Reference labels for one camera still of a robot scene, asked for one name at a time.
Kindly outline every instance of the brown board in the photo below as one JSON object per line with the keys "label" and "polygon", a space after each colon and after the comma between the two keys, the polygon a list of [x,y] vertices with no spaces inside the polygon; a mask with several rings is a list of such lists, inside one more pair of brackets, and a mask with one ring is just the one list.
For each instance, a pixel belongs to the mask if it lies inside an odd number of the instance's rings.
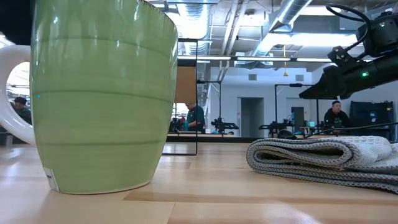
{"label": "brown board", "polygon": [[174,103],[196,102],[195,67],[178,67]]}

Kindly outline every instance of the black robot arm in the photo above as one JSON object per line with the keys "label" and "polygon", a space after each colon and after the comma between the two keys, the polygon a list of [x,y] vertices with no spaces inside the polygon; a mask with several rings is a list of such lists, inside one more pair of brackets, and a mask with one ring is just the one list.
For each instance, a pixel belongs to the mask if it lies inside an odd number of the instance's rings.
{"label": "black robot arm", "polygon": [[[338,16],[341,14],[331,7],[349,9],[336,4],[328,5],[327,8]],[[357,31],[358,42],[355,43],[363,42],[365,52],[354,58],[348,53],[353,45],[347,49],[334,47],[328,57],[336,65],[324,68],[319,82],[299,94],[301,98],[331,100],[339,96],[343,100],[357,91],[398,80],[398,14],[386,12],[370,21],[361,12],[354,9],[348,11],[359,15],[365,22]],[[367,55],[376,59],[363,60]]]}

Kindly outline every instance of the person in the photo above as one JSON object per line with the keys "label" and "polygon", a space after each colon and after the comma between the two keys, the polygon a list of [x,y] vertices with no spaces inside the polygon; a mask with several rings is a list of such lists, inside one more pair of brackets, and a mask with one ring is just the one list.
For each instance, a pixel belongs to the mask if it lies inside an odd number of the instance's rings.
{"label": "person", "polygon": [[325,113],[325,124],[330,128],[349,128],[351,122],[347,114],[341,110],[340,101],[336,100],[331,104],[331,108]]}
{"label": "person", "polygon": [[187,116],[188,121],[188,131],[198,131],[199,133],[204,133],[205,130],[205,113],[202,107],[196,105],[196,103],[186,103],[189,112]]}
{"label": "person", "polygon": [[12,104],[15,112],[28,124],[32,124],[32,115],[30,113],[30,109],[26,108],[26,99],[18,96],[15,98],[14,103]]}

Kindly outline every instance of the wooden table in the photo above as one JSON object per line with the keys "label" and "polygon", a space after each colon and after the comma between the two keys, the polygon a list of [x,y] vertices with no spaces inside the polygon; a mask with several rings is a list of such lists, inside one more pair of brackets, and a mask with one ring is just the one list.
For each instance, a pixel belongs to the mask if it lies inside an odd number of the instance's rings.
{"label": "wooden table", "polygon": [[248,144],[199,147],[197,156],[162,156],[146,186],[82,196],[49,189],[35,148],[0,147],[0,223],[398,223],[398,195],[255,173]]}

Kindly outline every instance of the waffle towel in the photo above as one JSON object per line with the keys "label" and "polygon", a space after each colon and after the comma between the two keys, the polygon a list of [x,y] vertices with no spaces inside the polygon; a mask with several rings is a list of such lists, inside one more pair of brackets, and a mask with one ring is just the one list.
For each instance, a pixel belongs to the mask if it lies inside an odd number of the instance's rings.
{"label": "waffle towel", "polygon": [[398,194],[398,144],[377,136],[260,139],[247,151],[256,172]]}

